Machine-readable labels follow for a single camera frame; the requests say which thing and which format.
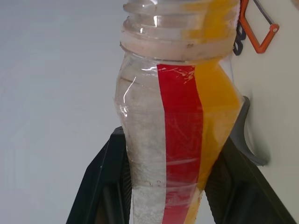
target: plastic bottle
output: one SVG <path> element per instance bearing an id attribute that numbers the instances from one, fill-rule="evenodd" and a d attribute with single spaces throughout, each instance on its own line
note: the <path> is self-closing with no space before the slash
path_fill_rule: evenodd
<path id="1" fill-rule="evenodd" d="M 242 106 L 220 64 L 238 0 L 129 0 L 115 106 L 124 128 L 134 224 L 193 224 Z"/>
<path id="2" fill-rule="evenodd" d="M 292 0 L 294 6 L 299 10 L 299 0 Z"/>

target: orange clip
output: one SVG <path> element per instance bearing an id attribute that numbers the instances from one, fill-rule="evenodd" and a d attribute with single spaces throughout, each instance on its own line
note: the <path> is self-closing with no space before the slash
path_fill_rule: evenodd
<path id="1" fill-rule="evenodd" d="M 241 24 L 242 24 L 242 26 L 245 30 L 245 33 L 247 34 L 248 38 L 250 39 L 250 42 L 252 43 L 252 46 L 254 47 L 254 49 L 256 50 L 256 52 L 258 54 L 261 54 L 261 53 L 264 53 L 266 51 L 266 49 L 268 48 L 268 46 L 269 46 L 270 42 L 272 41 L 274 35 L 278 32 L 279 25 L 274 24 L 272 19 L 266 14 L 266 12 L 263 10 L 263 8 L 258 3 L 258 1 L 254 0 L 254 2 L 256 3 L 256 6 L 258 7 L 258 9 L 261 11 L 261 13 L 264 15 L 264 17 L 266 18 L 266 20 L 270 24 L 270 30 L 269 30 L 268 34 L 266 35 L 266 37 L 263 40 L 262 44 L 260 44 L 258 42 L 256 36 L 254 35 L 250 25 L 248 24 L 247 19 L 245 18 L 245 12 L 246 12 L 248 2 L 249 2 L 249 0 L 242 0 L 242 2 L 241 2 L 240 22 L 241 22 Z"/>

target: bottle neck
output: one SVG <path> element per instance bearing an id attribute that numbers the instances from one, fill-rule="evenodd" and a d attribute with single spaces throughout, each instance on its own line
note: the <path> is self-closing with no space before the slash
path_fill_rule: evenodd
<path id="1" fill-rule="evenodd" d="M 198 61 L 230 54 L 240 0 L 132 1 L 121 46 L 148 58 Z"/>
<path id="2" fill-rule="evenodd" d="M 173 60 L 163 60 L 151 57 L 145 57 L 138 55 L 133 52 L 129 52 L 125 50 L 125 57 L 129 57 L 130 63 L 134 67 L 138 67 L 140 69 L 144 68 L 155 68 L 157 64 L 169 64 L 169 65 L 197 65 L 196 61 L 173 61 Z"/>

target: yellow stripe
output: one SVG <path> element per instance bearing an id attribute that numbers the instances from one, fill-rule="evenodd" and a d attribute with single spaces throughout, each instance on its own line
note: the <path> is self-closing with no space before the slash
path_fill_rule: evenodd
<path id="1" fill-rule="evenodd" d="M 224 1 L 230 7 L 217 10 Z M 212 0 L 203 24 L 202 42 L 211 39 L 224 39 L 231 35 L 231 28 L 223 22 L 227 14 L 232 11 L 230 3 L 229 0 Z M 196 87 L 204 114 L 203 138 L 198 188 L 193 196 L 184 224 L 195 223 L 201 193 L 242 106 L 241 98 L 220 67 L 219 60 L 200 61 L 195 66 Z"/>

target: orange plastic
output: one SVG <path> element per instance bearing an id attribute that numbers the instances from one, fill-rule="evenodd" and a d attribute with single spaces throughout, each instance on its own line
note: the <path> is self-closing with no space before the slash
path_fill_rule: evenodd
<path id="1" fill-rule="evenodd" d="M 240 14 L 240 22 L 245 30 L 245 33 L 247 34 L 248 38 L 250 39 L 250 42 L 252 43 L 252 46 L 256 50 L 258 54 L 264 53 L 266 49 L 268 48 L 269 44 L 271 43 L 273 37 L 279 30 L 278 24 L 271 24 L 269 28 L 269 32 L 266 35 L 265 39 L 263 40 L 262 44 L 260 44 L 254 35 L 250 25 L 247 22 L 247 19 L 245 18 L 245 12 L 248 5 L 249 0 L 242 0 L 241 3 L 241 14 Z"/>

